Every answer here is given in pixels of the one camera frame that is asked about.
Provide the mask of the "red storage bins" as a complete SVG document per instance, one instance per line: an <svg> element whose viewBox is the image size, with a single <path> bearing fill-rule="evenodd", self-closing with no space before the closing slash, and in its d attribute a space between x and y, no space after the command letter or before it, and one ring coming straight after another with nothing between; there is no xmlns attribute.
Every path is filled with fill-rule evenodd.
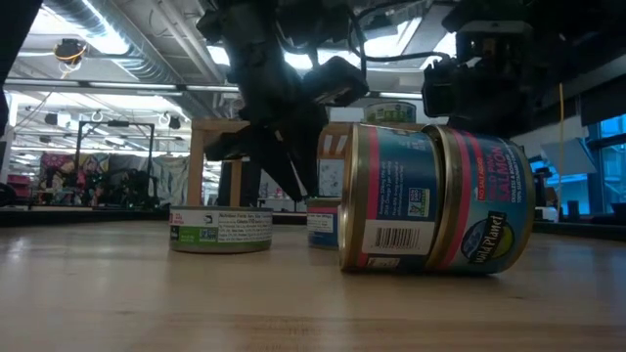
<svg viewBox="0 0 626 352"><path fill-rule="evenodd" d="M29 176L9 174L8 185L14 189L19 200L24 200L31 196L31 180Z"/></svg>

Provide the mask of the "blue lit window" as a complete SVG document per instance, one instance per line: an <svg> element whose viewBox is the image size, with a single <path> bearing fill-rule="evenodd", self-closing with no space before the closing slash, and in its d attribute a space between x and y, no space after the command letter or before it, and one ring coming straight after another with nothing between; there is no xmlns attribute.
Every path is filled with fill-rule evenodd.
<svg viewBox="0 0 626 352"><path fill-rule="evenodd" d="M592 215L613 213L614 204L626 204L626 113L588 127L587 146L596 172L588 175Z"/></svg>

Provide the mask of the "black aluminium table frame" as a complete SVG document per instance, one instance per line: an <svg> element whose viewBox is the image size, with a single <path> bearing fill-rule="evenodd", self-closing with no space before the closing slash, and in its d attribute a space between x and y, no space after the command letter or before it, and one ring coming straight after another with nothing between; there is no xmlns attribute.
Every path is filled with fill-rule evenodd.
<svg viewBox="0 0 626 352"><path fill-rule="evenodd" d="M88 210L78 207L53 210L52 206L44 206L42 210L0 208L0 228L114 221L166 222L168 219L168 211ZM540 221L534 223L533 232L626 243L626 226Z"/></svg>

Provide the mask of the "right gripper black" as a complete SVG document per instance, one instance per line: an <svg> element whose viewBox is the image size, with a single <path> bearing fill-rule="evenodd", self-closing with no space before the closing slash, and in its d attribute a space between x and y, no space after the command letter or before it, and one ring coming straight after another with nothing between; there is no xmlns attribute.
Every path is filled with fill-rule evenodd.
<svg viewBox="0 0 626 352"><path fill-rule="evenodd" d="M531 125L532 39L526 22L467 22L456 31L450 127L511 137Z"/></svg>

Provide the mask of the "wooden slatted shelf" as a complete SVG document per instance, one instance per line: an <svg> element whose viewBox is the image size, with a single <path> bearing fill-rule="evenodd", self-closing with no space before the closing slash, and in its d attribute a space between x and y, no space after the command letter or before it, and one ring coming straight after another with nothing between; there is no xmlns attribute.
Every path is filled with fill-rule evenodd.
<svg viewBox="0 0 626 352"><path fill-rule="evenodd" d="M343 160L352 148L351 132L355 122L329 122L322 130L318 147L319 159ZM248 121L227 119L197 119L192 121L192 137L190 146L190 166L188 176L188 206L202 206L202 173L204 164L204 147L222 133L234 133L249 125ZM233 161L230 186L229 205L239 207L241 197L241 181L243 162Z"/></svg>

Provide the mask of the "long ceiling light bar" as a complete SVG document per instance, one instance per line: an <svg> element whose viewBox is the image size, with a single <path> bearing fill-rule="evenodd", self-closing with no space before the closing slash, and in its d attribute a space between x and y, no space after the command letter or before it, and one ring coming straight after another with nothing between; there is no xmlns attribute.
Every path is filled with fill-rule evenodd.
<svg viewBox="0 0 626 352"><path fill-rule="evenodd" d="M414 92L377 92L378 97L380 99L390 99L390 100L417 100L420 101L423 99L423 95L421 93Z"/></svg>
<svg viewBox="0 0 626 352"><path fill-rule="evenodd" d="M146 90L156 92L211 92L211 93L238 93L237 86L227 85L189 85L167 83L136 83L116 81L87 81L66 79L40 79L9 77L5 80L6 86L21 88L82 88L82 89L113 89L113 90Z"/></svg>

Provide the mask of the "grey white cloth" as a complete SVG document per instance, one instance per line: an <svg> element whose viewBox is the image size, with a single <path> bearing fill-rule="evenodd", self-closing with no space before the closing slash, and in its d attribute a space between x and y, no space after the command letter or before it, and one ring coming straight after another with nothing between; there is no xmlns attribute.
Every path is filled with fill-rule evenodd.
<svg viewBox="0 0 626 352"><path fill-rule="evenodd" d="M188 192L189 158L158 156L153 159L152 175L161 205L185 205Z"/></svg>

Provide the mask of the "white tilted board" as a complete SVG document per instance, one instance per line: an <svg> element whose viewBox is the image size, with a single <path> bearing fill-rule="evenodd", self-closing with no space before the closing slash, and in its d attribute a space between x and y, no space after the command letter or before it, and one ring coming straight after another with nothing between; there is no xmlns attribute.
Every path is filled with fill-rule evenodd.
<svg viewBox="0 0 626 352"><path fill-rule="evenodd" d="M541 156L561 176L596 173L597 167L590 150L581 138L541 146Z"/></svg>

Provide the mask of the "background black robot arms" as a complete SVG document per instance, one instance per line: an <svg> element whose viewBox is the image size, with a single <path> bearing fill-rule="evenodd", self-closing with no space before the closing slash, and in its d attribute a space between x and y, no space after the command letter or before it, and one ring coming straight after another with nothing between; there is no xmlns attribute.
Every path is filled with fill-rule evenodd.
<svg viewBox="0 0 626 352"><path fill-rule="evenodd" d="M157 178L147 171L127 168L110 178L110 201L126 209L155 209L159 206Z"/></svg>

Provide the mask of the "black panel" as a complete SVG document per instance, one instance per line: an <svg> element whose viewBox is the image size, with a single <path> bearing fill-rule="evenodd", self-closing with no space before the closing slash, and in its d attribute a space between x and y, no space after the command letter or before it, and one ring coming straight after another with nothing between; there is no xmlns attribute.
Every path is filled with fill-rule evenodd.
<svg viewBox="0 0 626 352"><path fill-rule="evenodd" d="M232 162L221 167L217 205L230 205ZM244 161L242 169L240 206L256 207L259 197L261 167L254 161Z"/></svg>

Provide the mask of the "silver ceiling air duct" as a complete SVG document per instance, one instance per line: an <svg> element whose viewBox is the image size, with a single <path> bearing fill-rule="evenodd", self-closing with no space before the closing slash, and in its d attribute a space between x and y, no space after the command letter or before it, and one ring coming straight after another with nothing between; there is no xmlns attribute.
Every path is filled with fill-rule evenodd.
<svg viewBox="0 0 626 352"><path fill-rule="evenodd" d="M88 45L141 83L221 84L196 23L208 0L43 0Z"/></svg>

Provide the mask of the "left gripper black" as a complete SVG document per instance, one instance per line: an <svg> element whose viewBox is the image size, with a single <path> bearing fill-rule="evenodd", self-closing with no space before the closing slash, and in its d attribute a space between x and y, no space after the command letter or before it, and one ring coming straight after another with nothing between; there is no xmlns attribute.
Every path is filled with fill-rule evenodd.
<svg viewBox="0 0 626 352"><path fill-rule="evenodd" d="M228 81L244 100L249 125L204 147L208 160L253 158L293 200L317 190L317 149L328 118L306 99L302 77L284 58L283 34L274 19L206 19L207 42L222 42L230 62Z"/></svg>

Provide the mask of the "green label tuna can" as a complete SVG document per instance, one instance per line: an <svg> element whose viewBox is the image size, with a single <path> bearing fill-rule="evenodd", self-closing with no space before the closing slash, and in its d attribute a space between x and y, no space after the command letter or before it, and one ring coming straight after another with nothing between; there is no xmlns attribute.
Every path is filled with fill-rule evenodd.
<svg viewBox="0 0 626 352"><path fill-rule="evenodd" d="M172 206L169 247L190 253L247 253L267 250L273 210L257 207Z"/></svg>
<svg viewBox="0 0 626 352"><path fill-rule="evenodd" d="M416 107L411 103L400 101L376 103L364 108L365 122L415 123L416 120Z"/></svg>

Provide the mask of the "black metal frame rig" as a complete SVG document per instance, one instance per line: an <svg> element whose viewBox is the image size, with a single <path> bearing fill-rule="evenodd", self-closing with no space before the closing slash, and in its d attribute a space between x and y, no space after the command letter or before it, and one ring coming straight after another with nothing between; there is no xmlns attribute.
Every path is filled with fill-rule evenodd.
<svg viewBox="0 0 626 352"><path fill-rule="evenodd" d="M81 154L82 140L86 138L89 134L91 134L95 127L99 127L102 124L103 124L102 121L92 121L92 120L89 120L89 121L81 120L78 122L77 141L76 141L75 155L74 155L74 161L73 161L74 170L70 178L70 182L69 182L69 184L72 187L76 187L78 185L79 160L80 160L80 154ZM123 121L123 120L111 120L111 121L106 122L106 125L112 128L129 128L131 126L135 126L135 127L139 127L140 131L142 131L141 129L142 126L148 127L150 129L149 149L148 149L148 156L147 156L148 163L147 163L147 170L146 170L148 188L143 194L142 200L144 201L143 208L145 210L157 209L158 204L157 204L156 187L153 187L154 195L152 197L149 195L150 180L153 179L152 170L153 170L153 150L154 150L155 130L156 130L155 125L153 123L130 122L130 121Z"/></svg>

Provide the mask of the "colourful patterned cloth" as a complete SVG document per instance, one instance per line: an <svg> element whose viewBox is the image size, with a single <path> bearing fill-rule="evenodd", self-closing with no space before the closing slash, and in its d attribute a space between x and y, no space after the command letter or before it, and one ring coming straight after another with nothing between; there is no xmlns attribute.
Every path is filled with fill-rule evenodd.
<svg viewBox="0 0 626 352"><path fill-rule="evenodd" d="M109 154L81 154L75 160L73 154L44 153L37 200L47 205L97 206L109 166Z"/></svg>

